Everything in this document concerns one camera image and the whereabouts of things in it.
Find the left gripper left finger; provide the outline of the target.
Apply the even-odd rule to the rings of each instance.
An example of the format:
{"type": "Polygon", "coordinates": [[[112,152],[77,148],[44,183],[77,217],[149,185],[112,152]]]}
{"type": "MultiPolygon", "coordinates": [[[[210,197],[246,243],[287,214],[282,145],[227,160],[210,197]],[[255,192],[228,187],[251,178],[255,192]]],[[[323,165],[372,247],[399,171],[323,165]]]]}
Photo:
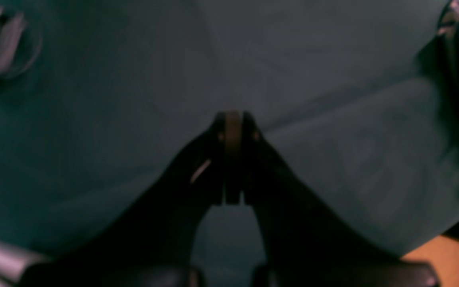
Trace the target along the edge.
{"type": "Polygon", "coordinates": [[[190,266],[206,212],[224,201],[233,167],[234,114],[218,113],[206,132],[102,234],[56,259],[27,268],[20,287],[198,287],[190,266]]]}

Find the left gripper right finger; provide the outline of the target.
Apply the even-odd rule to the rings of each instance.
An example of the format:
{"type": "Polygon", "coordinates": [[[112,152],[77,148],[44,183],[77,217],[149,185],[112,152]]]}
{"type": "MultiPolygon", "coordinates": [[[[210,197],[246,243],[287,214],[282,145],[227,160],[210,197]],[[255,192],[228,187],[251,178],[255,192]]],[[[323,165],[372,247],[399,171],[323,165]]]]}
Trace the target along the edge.
{"type": "Polygon", "coordinates": [[[403,261],[350,228],[288,167],[253,116],[241,125],[243,193],[266,263],[253,287],[439,287],[426,262],[403,261]]]}

